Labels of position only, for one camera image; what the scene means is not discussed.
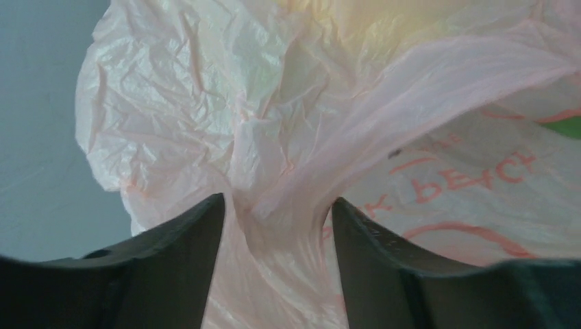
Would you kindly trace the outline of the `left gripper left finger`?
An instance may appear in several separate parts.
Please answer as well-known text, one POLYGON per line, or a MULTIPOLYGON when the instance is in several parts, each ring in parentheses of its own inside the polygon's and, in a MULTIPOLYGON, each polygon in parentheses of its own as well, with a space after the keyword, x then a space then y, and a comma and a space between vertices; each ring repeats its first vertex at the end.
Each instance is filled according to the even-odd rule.
POLYGON ((200 328, 225 219, 211 195, 83 258, 1 258, 2 328, 200 328))

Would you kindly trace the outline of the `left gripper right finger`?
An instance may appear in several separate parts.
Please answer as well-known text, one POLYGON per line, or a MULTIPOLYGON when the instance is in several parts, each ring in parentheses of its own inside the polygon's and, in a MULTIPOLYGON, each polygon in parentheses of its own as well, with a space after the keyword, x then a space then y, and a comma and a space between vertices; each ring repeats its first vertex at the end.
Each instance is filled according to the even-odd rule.
POLYGON ((332 228, 350 328, 579 328, 580 261, 476 267, 430 252, 346 199, 332 228))

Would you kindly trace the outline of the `pink plastic bag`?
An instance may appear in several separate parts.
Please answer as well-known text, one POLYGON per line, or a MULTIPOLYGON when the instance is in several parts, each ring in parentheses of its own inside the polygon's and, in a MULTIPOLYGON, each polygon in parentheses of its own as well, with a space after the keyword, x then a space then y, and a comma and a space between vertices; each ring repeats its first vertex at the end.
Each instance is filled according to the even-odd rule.
POLYGON ((133 234, 224 194, 204 328, 346 328, 338 196, 467 263, 580 256, 579 1, 113 1, 75 115, 133 234))

